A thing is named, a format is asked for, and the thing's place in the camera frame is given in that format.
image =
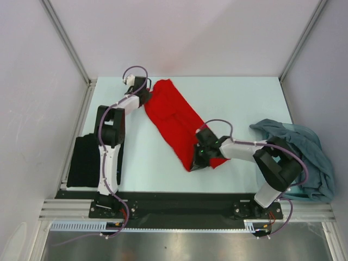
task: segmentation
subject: table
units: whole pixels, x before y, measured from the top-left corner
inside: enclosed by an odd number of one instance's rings
[[[150,77],[155,83],[166,77]],[[269,118],[291,123],[277,77],[170,77],[203,121],[220,118],[234,126],[234,138],[260,140],[250,124]],[[94,132],[97,108],[120,100],[127,88],[121,77],[99,77],[82,135]],[[229,126],[212,122],[218,136]],[[230,160],[216,168],[187,172],[156,126],[139,108],[126,117],[125,152],[120,191],[146,192],[257,192],[264,180],[257,165]]]

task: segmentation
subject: robotic arm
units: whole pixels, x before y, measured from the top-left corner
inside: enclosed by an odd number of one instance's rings
[[[279,198],[302,172],[302,166],[292,156],[272,147],[240,144],[229,136],[217,138],[209,129],[200,130],[196,137],[192,167],[209,166],[211,158],[242,159],[256,163],[266,182],[255,194],[254,200],[263,208]],[[273,137],[263,143],[273,144],[291,151],[285,140]]]
[[[125,93],[125,96],[128,96],[141,88],[144,84],[144,81],[146,81],[146,77],[138,77],[132,74],[129,75],[124,81],[124,83],[129,86],[129,89]],[[120,105],[118,105],[116,108],[109,110],[104,119],[104,122],[101,122],[101,119],[105,111],[108,109],[108,106],[101,105],[98,107],[94,134],[98,136],[99,126],[100,124],[102,124],[101,137],[107,152],[103,165],[102,162],[105,155],[105,150],[104,147],[99,144],[98,148],[100,152],[100,179],[98,184],[98,196],[96,199],[97,206],[112,208],[110,202],[112,202],[113,200],[110,200],[110,197],[112,199],[113,197],[110,195],[109,190],[105,186],[102,174],[103,168],[105,178],[110,189],[113,193],[116,193],[118,190],[118,185],[120,185],[121,182],[123,146],[126,135],[125,117],[132,111],[140,108],[150,98],[151,93],[145,86],[135,95],[120,103]]]

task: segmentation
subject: red cloth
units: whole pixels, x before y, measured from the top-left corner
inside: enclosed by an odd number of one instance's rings
[[[156,125],[165,141],[173,148],[187,171],[190,171],[196,130],[204,122],[187,103],[171,80],[159,80],[153,87],[151,99],[145,103],[145,112]],[[211,159],[212,168],[224,163],[225,159]]]

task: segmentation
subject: white wall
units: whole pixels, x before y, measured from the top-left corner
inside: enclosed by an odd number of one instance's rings
[[[279,76],[319,0],[52,0],[92,78]]]
[[[1,1],[0,35],[1,255],[21,222],[27,251],[42,202],[58,185],[86,86],[40,1]]]
[[[332,207],[348,242],[348,1],[331,0],[284,82],[296,123],[317,132],[335,168]]]

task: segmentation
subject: metal floor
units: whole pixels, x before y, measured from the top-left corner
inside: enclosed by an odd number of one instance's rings
[[[121,233],[51,247],[81,232],[50,232],[41,261],[321,261],[333,260],[321,223],[290,223],[271,240],[252,234]]]

